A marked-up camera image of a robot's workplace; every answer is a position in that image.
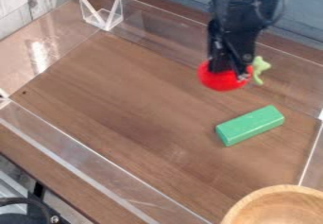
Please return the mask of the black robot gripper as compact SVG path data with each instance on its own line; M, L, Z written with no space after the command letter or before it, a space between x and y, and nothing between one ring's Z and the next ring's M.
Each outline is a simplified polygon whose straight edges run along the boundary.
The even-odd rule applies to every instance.
M209 71L234 70L237 80L247 81L247 67L255 58L261 32L283 16L286 0L211 0L209 23Z

